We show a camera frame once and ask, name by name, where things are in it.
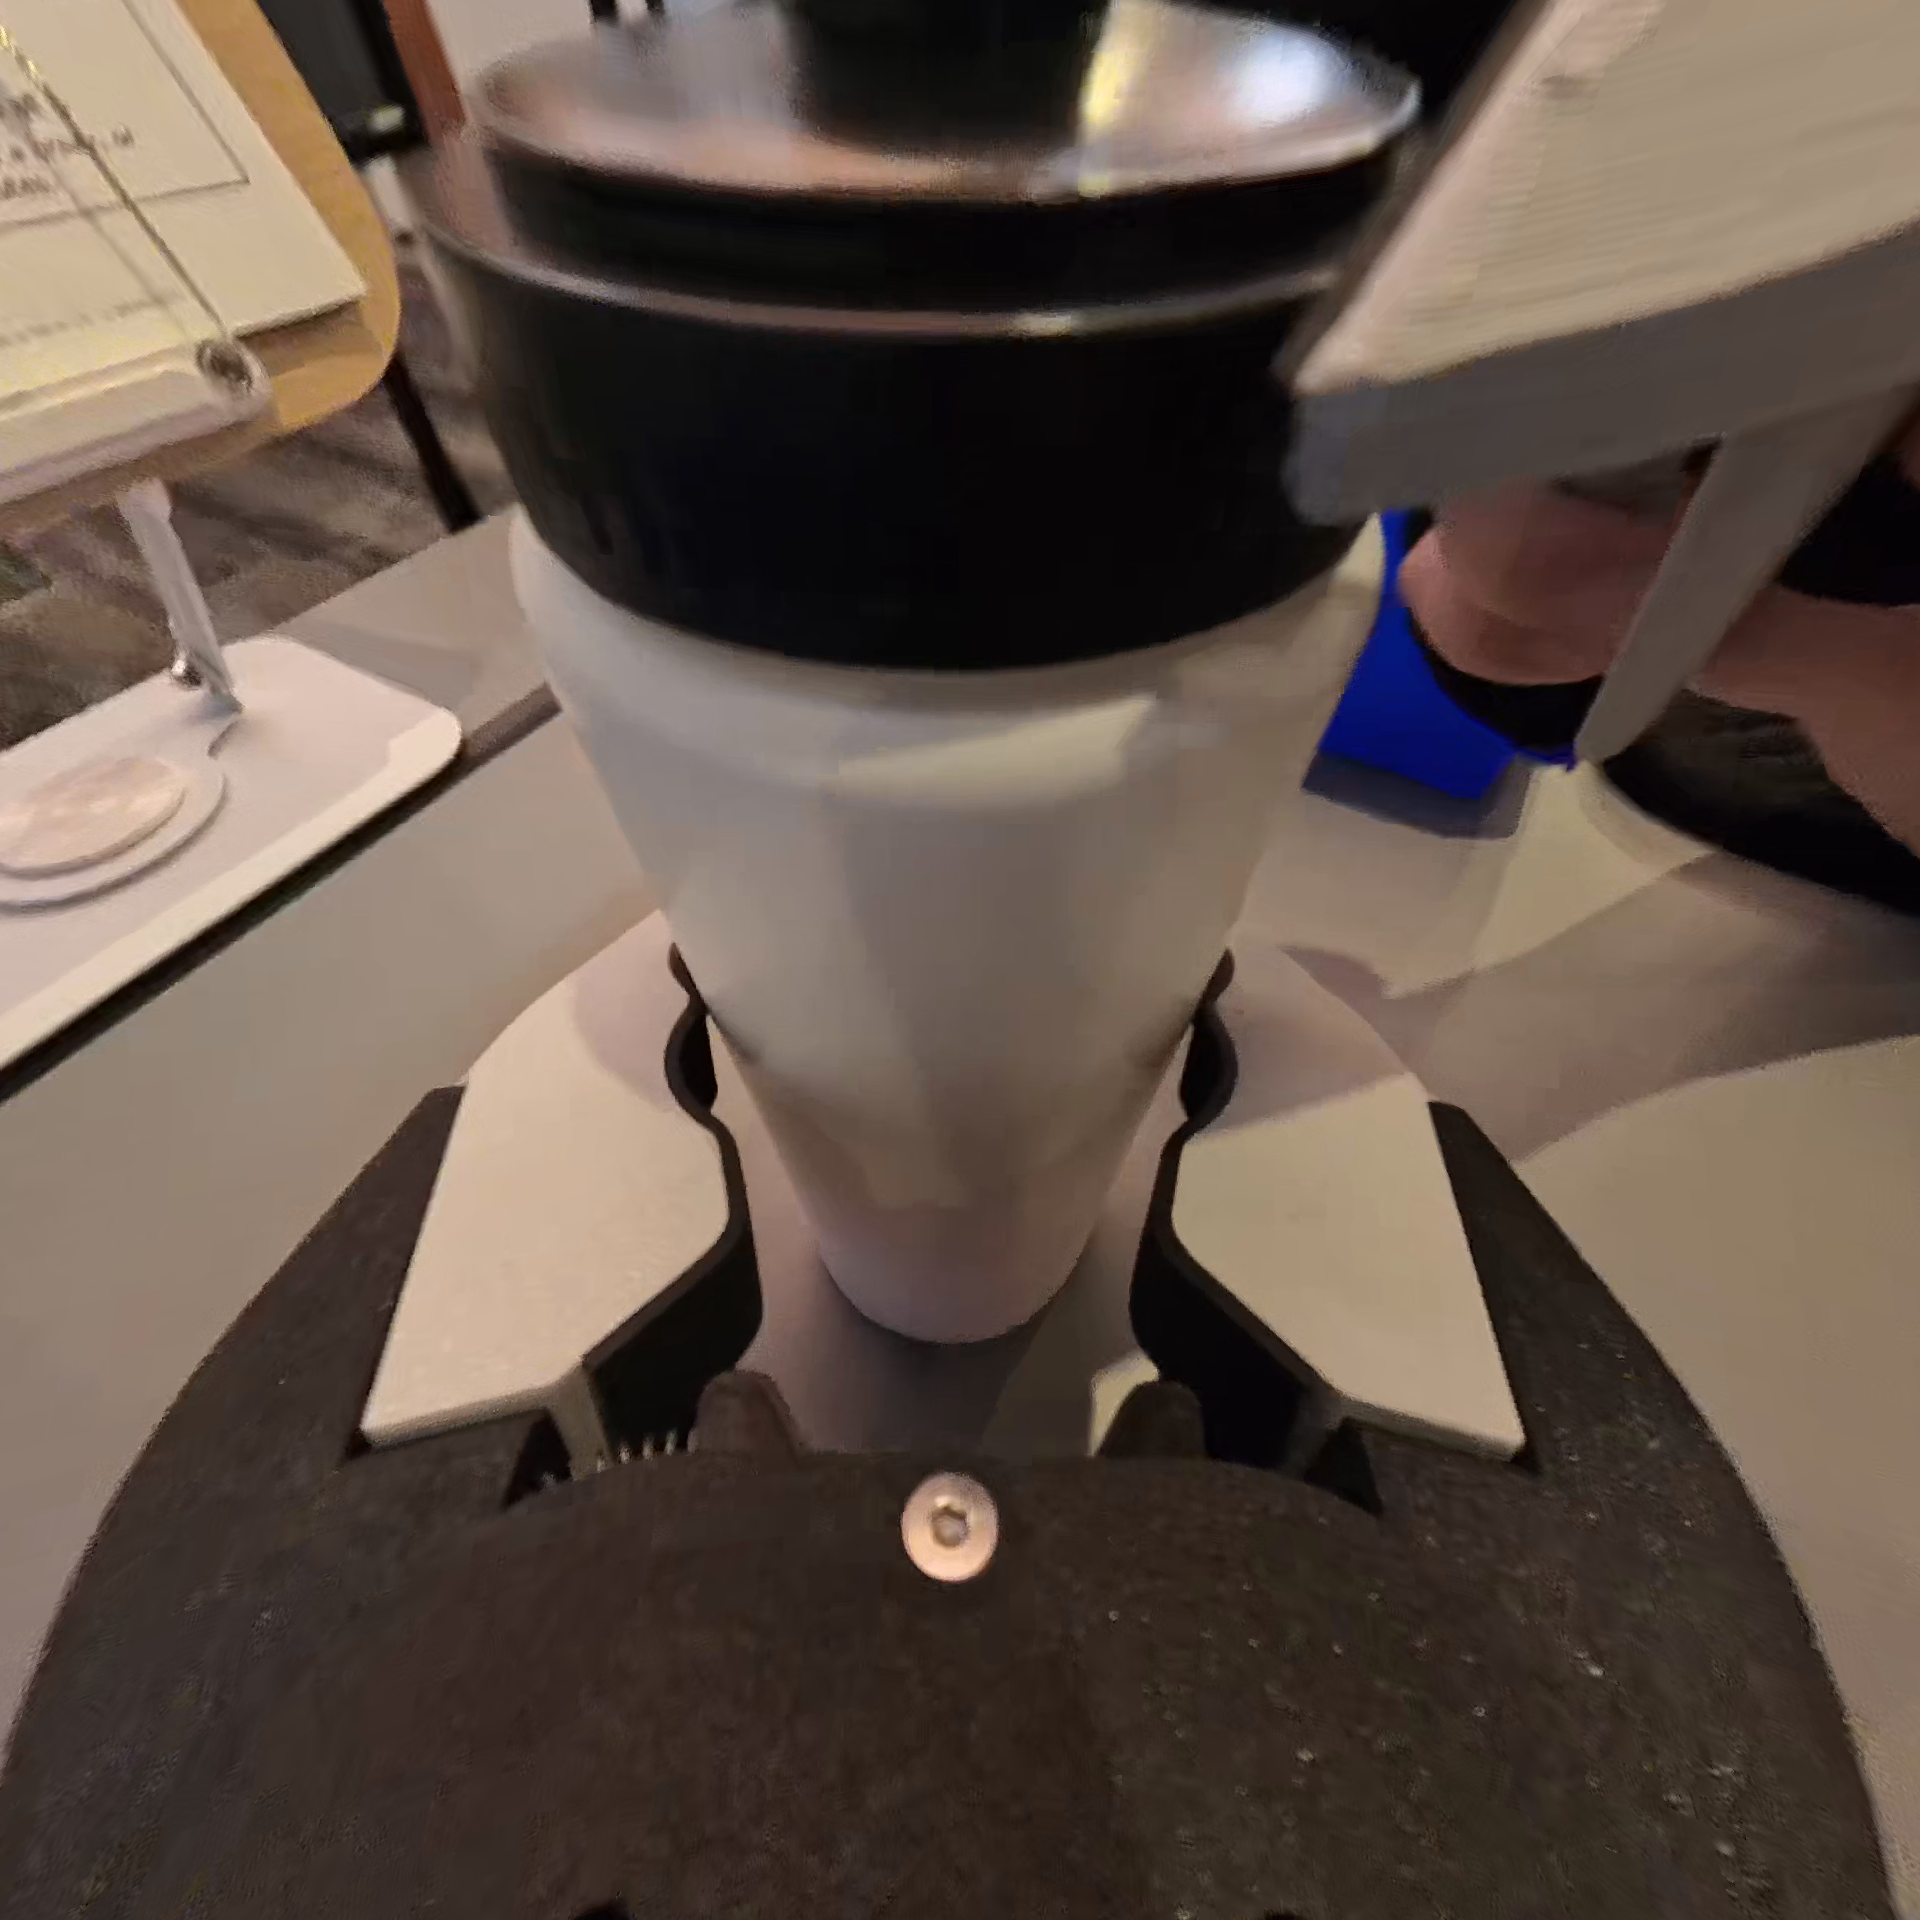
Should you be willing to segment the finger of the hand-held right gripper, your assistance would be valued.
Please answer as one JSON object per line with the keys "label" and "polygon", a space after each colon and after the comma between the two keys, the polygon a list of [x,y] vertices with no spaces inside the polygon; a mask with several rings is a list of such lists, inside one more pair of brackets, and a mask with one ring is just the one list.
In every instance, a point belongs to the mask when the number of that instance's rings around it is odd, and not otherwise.
{"label": "finger of the hand-held right gripper", "polygon": [[1918,3],[1533,3],[1287,347],[1341,521],[1910,403]]}

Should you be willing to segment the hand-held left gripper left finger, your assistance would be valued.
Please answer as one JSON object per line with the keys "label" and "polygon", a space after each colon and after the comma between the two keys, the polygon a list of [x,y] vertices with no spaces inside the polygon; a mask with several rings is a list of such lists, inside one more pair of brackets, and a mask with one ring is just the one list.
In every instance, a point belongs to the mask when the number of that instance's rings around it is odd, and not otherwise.
{"label": "hand-held left gripper left finger", "polygon": [[521,1413],[565,1448],[673,1448],[761,1325],[702,997],[612,944],[473,1059],[362,1415],[393,1448]]}

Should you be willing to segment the white bottle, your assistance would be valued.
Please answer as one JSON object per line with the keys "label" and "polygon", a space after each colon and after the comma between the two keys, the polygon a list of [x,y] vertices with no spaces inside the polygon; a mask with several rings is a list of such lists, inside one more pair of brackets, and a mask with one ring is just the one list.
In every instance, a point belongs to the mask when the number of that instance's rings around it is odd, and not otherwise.
{"label": "white bottle", "polygon": [[854,669],[513,582],[833,1281],[979,1342],[1071,1273],[1377,621],[1378,525],[1130,656]]}

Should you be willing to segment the person's right hand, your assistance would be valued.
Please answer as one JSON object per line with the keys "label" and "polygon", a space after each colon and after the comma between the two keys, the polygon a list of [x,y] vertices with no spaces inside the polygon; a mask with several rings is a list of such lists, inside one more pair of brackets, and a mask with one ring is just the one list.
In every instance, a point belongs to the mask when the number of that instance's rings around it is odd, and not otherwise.
{"label": "person's right hand", "polygon": [[[1682,506],[1629,511],[1558,486],[1502,486],[1441,509],[1401,594],[1451,666],[1497,685],[1602,679]],[[1795,721],[1838,789],[1918,850],[1918,611],[1765,587],[1690,693]]]}

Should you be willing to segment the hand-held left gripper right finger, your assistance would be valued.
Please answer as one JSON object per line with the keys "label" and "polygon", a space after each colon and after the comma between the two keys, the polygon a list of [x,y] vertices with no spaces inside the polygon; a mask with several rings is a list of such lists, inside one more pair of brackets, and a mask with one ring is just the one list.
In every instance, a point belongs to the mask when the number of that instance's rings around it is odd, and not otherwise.
{"label": "hand-held left gripper right finger", "polygon": [[1215,1459],[1295,1471],[1341,1427],[1513,1459],[1527,1438],[1421,1079],[1285,947],[1190,1022],[1130,1287]]}

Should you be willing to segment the white sign stand base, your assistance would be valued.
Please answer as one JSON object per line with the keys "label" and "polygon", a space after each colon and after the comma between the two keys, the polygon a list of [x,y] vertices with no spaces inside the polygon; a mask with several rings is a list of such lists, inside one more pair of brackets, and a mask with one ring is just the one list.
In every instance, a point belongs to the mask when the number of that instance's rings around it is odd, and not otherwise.
{"label": "white sign stand base", "polygon": [[313,647],[220,645],[159,457],[324,418],[236,339],[5,373],[5,506],[127,470],[116,509],[173,665],[3,755],[3,1059],[13,1067],[446,771],[458,714]]}

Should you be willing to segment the black wrist rest pad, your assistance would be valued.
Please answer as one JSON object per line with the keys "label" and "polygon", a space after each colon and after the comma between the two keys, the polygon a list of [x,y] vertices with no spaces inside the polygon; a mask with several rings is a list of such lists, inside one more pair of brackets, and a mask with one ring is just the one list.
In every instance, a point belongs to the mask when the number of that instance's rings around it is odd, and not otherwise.
{"label": "black wrist rest pad", "polygon": [[1599,770],[1650,819],[1708,848],[1918,914],[1918,854],[1831,778],[1785,714],[1682,693]]}

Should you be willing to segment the blue plastic bin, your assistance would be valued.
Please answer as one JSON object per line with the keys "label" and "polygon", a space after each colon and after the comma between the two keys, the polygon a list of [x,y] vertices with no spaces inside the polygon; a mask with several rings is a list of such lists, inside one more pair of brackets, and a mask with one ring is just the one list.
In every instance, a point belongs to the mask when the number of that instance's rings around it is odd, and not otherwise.
{"label": "blue plastic bin", "polygon": [[1401,598],[1401,567],[1426,515],[1386,511],[1377,523],[1382,541],[1377,617],[1322,733],[1318,754],[1460,805],[1489,802],[1521,766],[1574,768],[1571,750],[1521,747],[1442,690]]}

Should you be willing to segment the instruction sheet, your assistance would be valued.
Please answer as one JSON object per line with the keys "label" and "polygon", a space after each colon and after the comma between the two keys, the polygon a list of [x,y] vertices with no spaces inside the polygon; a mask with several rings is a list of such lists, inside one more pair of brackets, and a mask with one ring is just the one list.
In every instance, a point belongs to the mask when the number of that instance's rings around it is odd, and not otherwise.
{"label": "instruction sheet", "polygon": [[171,2],[5,2],[5,406],[354,304],[364,273]]}

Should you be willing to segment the black bottle lid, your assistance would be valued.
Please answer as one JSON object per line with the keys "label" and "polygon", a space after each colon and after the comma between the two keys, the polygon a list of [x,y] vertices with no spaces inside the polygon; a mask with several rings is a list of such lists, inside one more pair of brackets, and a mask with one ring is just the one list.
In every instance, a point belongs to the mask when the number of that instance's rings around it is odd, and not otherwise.
{"label": "black bottle lid", "polygon": [[772,656],[1003,669],[1275,606],[1290,335],[1425,121],[1278,3],[660,3],[418,173],[543,549]]}

